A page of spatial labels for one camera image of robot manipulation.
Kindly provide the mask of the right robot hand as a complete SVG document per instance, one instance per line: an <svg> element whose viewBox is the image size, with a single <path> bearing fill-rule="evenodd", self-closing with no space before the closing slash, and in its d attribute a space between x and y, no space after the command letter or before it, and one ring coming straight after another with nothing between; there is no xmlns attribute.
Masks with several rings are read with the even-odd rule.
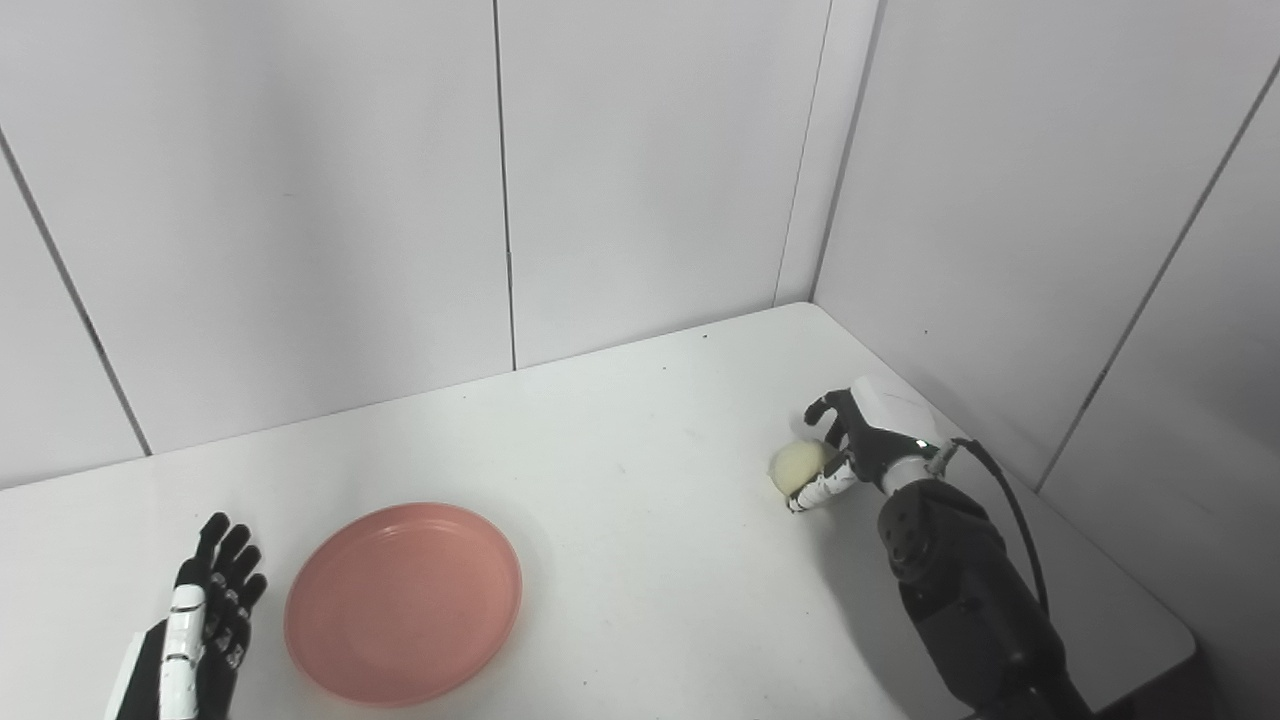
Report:
<svg viewBox="0 0 1280 720"><path fill-rule="evenodd" d="M829 419L822 439L796 441L777 452L774 487L791 512L828 503L856 483L886 495L928 477L943 445L931 405L902 380L863 375L833 389L803 413L810 429Z"/></svg>

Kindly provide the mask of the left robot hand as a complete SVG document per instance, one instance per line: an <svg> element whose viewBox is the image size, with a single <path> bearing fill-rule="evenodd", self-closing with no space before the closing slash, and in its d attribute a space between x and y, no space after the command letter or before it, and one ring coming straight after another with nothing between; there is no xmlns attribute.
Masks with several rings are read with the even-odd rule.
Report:
<svg viewBox="0 0 1280 720"><path fill-rule="evenodd" d="M166 616L134 634L106 719L228 719L268 588L244 524L215 512L180 565Z"/></svg>

